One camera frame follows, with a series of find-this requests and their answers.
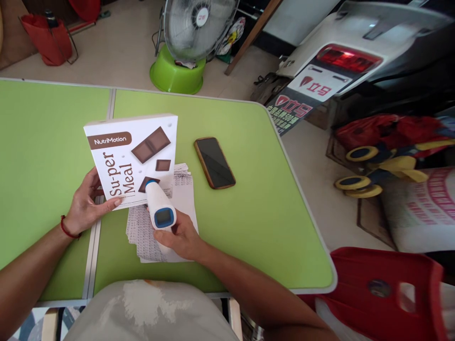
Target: phone screen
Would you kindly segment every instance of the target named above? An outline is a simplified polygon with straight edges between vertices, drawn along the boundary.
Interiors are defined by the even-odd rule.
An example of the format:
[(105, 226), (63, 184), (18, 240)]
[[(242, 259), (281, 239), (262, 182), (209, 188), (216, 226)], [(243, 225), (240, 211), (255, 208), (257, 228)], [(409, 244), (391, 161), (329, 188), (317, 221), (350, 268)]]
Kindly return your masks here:
[(219, 147), (218, 141), (215, 138), (208, 138), (198, 140), (197, 144), (213, 186), (219, 188), (234, 185), (236, 181)]

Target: tile floor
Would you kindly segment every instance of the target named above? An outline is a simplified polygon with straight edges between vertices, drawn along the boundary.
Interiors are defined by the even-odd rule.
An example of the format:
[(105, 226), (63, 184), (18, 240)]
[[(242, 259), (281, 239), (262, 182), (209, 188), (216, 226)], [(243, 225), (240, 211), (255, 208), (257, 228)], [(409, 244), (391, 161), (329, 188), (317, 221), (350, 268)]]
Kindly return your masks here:
[[(31, 56), (0, 71), (0, 77), (66, 83), (94, 84), (156, 90), (149, 79), (155, 60), (152, 34), (164, 0), (119, 0), (103, 10), (111, 16), (74, 36), (79, 60), (48, 67), (40, 55)], [(252, 46), (230, 76), (226, 64), (207, 64), (199, 96), (248, 100), (259, 75), (278, 68), (278, 59)], [(283, 137), (283, 143), (307, 197), (321, 234), (330, 250), (358, 246), (389, 247), (356, 226), (356, 200), (333, 188), (335, 179), (349, 171), (325, 157), (328, 133), (302, 121)]]

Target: cardboard box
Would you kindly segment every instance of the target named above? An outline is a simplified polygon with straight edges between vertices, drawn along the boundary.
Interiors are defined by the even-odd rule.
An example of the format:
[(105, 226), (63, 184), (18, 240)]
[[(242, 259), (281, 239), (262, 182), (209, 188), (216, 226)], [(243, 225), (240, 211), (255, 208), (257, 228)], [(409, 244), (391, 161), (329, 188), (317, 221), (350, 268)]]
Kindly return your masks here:
[(148, 179), (155, 179), (172, 197), (177, 119), (160, 114), (91, 122), (84, 127), (106, 199), (123, 198), (116, 209), (147, 203)]

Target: infrared thermometer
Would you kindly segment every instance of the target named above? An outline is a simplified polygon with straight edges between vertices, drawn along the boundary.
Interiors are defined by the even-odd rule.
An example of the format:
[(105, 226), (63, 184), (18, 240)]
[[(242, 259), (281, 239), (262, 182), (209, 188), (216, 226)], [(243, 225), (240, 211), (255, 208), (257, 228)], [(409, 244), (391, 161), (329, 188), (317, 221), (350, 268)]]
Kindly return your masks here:
[[(153, 228), (155, 230), (172, 232), (172, 226), (174, 226), (177, 220), (177, 214), (171, 201), (155, 180), (147, 182), (146, 195)], [(168, 247), (160, 243), (158, 244), (162, 253), (170, 251)]]

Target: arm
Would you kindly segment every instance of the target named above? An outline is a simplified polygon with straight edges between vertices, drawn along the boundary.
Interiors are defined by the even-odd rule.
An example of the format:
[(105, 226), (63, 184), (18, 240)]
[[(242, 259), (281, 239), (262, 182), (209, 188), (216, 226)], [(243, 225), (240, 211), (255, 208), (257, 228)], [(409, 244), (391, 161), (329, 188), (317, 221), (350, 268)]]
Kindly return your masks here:
[[(103, 194), (96, 189), (99, 185), (98, 173), (93, 168), (74, 194), (64, 219), (64, 227), (71, 235), (77, 236), (89, 229), (104, 214), (120, 205), (119, 198), (95, 205), (93, 198)], [(73, 240), (58, 224), (0, 271), (0, 340), (9, 339), (27, 318)]]
[(173, 230), (155, 231), (155, 239), (212, 271), (242, 309), (265, 329), (266, 340), (337, 340), (325, 322), (280, 283), (204, 242), (189, 216), (177, 211)]

